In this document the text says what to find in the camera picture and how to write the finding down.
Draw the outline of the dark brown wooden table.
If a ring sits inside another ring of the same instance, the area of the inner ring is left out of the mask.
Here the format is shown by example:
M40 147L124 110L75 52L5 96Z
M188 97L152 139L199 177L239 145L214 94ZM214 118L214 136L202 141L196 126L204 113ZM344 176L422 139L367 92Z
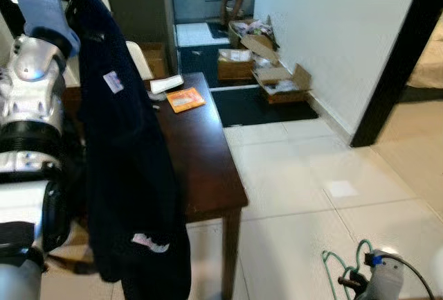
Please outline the dark brown wooden table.
M241 212L248 203L246 192L226 141L213 98L200 74L188 74L184 89L195 87L206 104L175 114L167 101L153 104L172 159L175 177L184 193L186 225L216 220L224 222L224 266L222 299L233 294L235 266L239 249ZM80 87L67 88L64 108L75 114L79 133L84 136L78 117Z

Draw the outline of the teal plastic hanger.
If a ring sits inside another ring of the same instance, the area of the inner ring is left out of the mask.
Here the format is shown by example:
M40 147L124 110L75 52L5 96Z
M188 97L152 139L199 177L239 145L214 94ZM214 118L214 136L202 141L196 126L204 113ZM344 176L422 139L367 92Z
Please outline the teal plastic hanger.
M350 282L352 274L364 274L361 269L365 269L365 256L370 254L373 249L370 240L363 239L356 246L350 261L346 260L345 256L330 250L323 250L320 253L320 262L323 265L326 284L332 294L332 300L355 300L356 290L342 285L339 280Z

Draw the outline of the white flat packet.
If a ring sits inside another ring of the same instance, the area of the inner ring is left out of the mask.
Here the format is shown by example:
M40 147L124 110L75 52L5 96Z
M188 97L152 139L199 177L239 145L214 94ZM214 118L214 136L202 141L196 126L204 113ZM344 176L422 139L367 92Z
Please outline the white flat packet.
M152 94L164 94L175 87L180 87L183 83L183 76L169 76L169 78L151 80L150 89Z

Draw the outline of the dark floor mat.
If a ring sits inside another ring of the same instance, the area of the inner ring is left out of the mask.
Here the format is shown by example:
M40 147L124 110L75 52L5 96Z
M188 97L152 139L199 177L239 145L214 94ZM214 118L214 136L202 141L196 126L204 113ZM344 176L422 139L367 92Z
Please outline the dark floor mat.
M304 101L270 104L259 87L218 90L211 94L224 127L266 125L319 117L316 110Z

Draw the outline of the cream plastic chair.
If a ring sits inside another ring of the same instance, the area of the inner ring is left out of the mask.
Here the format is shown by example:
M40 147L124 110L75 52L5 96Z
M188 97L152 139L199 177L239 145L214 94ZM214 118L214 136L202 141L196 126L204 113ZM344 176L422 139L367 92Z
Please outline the cream plastic chair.
M152 80L154 75L152 73L151 67L149 66L148 60L145 58L141 47L136 42L127 41L127 50L131 55L131 59L136 65L137 73L141 76L142 80Z

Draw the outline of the orange packet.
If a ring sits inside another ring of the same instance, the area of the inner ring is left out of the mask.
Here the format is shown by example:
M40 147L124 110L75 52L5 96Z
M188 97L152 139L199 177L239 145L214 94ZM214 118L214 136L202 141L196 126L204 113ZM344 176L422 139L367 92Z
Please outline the orange packet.
M165 97L175 114L196 109L206 104L205 98L195 87L168 92Z

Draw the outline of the navy blue shirt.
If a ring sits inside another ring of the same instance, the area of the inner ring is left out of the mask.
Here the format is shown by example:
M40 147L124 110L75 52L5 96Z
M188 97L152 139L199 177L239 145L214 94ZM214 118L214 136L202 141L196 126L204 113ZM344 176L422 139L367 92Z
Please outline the navy blue shirt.
M157 112L123 32L102 0L70 0L80 37L89 246L126 300L188 300L190 243Z

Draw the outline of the open cardboard box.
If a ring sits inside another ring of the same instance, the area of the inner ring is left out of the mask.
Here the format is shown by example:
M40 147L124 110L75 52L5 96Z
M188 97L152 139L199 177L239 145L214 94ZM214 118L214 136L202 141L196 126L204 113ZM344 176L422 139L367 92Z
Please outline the open cardboard box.
M219 80L246 80L252 78L255 62L248 49L218 50L217 75Z
M227 29L230 45L235 49L250 50L275 67L280 64L278 43L269 20L233 20L228 22Z
M312 76L301 64L291 71L285 67L254 69L253 77L268 104L301 103L308 99Z

